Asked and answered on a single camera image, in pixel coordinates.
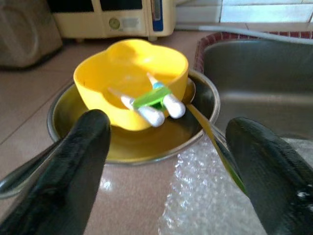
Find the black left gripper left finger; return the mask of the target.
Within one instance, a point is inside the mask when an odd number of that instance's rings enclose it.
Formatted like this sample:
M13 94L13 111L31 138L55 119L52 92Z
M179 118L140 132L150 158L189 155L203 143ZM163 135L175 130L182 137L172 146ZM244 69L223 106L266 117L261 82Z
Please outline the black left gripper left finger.
M83 235L111 141L101 110L79 117L0 222L0 235Z

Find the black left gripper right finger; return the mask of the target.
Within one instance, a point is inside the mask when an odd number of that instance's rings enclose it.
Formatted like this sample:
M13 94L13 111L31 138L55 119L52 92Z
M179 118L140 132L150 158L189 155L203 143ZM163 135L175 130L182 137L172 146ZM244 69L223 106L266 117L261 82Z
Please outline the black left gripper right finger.
M313 235L313 167L261 123L231 119L226 142L267 235Z

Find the steel spoon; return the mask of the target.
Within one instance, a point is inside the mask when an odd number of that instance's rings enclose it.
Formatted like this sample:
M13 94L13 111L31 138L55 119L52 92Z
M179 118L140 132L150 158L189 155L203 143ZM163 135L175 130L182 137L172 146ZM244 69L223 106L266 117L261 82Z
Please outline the steel spoon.
M188 78L185 94L182 99L186 108L191 112L191 114L198 121L200 126L206 135L210 138L214 148L216 149L225 169L230 174L231 178L238 186L238 188L246 194L246 189L244 183L240 177L240 172L238 166L235 162L235 159L228 149L226 139L222 132L212 124L193 104L192 101L196 94L196 85L195 83Z

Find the yellow plastic bowl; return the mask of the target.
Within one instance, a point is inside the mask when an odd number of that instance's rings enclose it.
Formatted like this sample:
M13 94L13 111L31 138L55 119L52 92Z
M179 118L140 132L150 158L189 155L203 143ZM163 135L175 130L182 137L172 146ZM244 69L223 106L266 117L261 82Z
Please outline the yellow plastic bowl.
M153 87L151 74L181 100L188 80L189 63L181 52L142 39L118 41L80 63L74 83L88 109L107 114L113 126L141 131L151 125L136 111L129 110L110 90L137 98Z

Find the green clip training chopsticks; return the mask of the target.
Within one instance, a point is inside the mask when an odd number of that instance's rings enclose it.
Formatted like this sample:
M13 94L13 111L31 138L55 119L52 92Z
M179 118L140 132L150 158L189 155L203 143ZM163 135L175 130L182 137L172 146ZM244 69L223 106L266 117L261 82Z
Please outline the green clip training chopsticks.
M181 118L186 111L185 105L178 100L171 89L157 80L153 75L147 73L152 85L152 90L134 98L113 88L108 91L117 96L129 110L133 110L144 118L151 126L159 127L165 121L163 111L168 111L170 117Z

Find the clear bubble wrap sheet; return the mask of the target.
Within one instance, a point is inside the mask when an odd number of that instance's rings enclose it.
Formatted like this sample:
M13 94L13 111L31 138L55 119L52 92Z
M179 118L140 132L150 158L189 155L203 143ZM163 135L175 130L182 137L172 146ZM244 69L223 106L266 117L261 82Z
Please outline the clear bubble wrap sheet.
M207 138L179 154L158 234L267 235Z

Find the shallow steel bowl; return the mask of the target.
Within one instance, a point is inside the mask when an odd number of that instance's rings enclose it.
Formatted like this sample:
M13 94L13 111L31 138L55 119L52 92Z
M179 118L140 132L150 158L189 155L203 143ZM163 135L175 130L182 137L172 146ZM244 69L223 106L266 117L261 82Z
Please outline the shallow steel bowl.
M188 77L196 92L192 105L211 123L218 119L221 107L216 86L204 74L190 70ZM54 100L47 114L47 130L53 141L64 138L76 120L87 111L74 83L67 86ZM159 128L128 131L111 127L111 143L107 164L141 165L160 161L195 144L204 136L201 125L190 111L180 119L168 117Z

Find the steel sink basin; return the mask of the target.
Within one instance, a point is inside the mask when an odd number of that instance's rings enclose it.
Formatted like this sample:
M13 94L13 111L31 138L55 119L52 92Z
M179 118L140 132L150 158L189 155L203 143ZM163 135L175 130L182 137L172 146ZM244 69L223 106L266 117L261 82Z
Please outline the steel sink basin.
M276 134L313 140L313 45L214 33L198 41L195 70L217 88L225 130L235 117Z

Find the brown filled plastic jar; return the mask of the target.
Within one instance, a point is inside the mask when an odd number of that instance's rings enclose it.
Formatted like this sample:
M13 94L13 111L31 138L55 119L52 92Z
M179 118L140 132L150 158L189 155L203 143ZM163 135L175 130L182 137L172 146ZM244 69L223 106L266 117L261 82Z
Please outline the brown filled plastic jar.
M0 0L0 68L30 67L62 46L47 0Z

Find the cream water ionizer appliance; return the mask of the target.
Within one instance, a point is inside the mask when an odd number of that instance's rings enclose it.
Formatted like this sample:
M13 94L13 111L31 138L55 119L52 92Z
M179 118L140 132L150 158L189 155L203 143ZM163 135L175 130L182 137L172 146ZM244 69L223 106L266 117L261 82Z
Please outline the cream water ionizer appliance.
M47 0L63 38L104 39L173 33L175 0Z

